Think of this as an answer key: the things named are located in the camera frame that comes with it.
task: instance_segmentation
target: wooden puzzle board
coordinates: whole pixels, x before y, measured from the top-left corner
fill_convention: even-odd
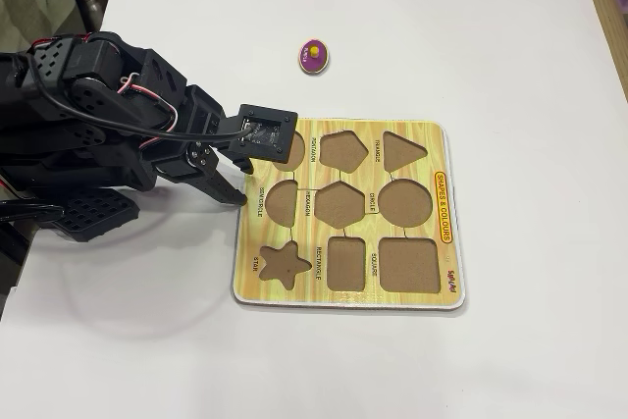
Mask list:
[[[245,179],[235,297],[297,306],[460,306],[464,284],[441,127],[299,119],[296,132],[286,165],[254,161]]]

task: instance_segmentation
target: cloth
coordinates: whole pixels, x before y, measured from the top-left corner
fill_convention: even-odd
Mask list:
[[[85,31],[75,0],[0,0],[0,51],[27,49],[37,38]]]

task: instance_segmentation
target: star-shaped cutout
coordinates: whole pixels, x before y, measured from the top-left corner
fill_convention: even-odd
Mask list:
[[[260,280],[277,279],[285,289],[294,288],[296,274],[312,268],[307,260],[298,257],[298,245],[293,240],[288,241],[281,249],[265,245],[259,253],[266,261],[266,266],[259,273]]]

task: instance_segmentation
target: shape cutout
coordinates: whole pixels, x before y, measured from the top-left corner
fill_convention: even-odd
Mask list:
[[[260,280],[279,280],[285,289],[293,289],[296,275],[312,268],[307,260],[299,258],[298,245],[293,240],[289,240],[281,249],[265,245],[259,255],[266,261],[259,273]]]
[[[321,164],[351,174],[369,155],[353,131],[341,131],[321,137]]]
[[[296,213],[296,181],[282,181],[273,186],[266,195],[266,213],[278,225],[294,226]]]
[[[420,226],[432,215],[432,195],[427,188],[409,179],[387,183],[377,201],[382,216],[402,228]]]
[[[314,216],[341,230],[364,218],[364,193],[344,182],[335,182],[316,192]]]
[[[275,167],[280,171],[292,172],[301,165],[303,157],[305,157],[305,141],[303,141],[303,136],[296,132],[292,138],[288,161],[284,164],[281,162],[274,162],[273,164],[275,164]]]
[[[438,293],[439,256],[431,239],[384,237],[380,240],[380,286],[386,291]]]
[[[384,170],[394,172],[428,155],[425,147],[390,131],[384,131]]]
[[[327,286],[333,291],[362,291],[366,244],[359,237],[330,237],[327,243]]]

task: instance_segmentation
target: white table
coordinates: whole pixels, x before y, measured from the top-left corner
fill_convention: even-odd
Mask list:
[[[90,244],[36,237],[2,417],[625,417],[628,105],[591,0],[111,0],[104,28],[228,113],[440,122],[467,300],[238,305],[236,210],[160,183]],[[318,78],[296,64],[312,36]]]

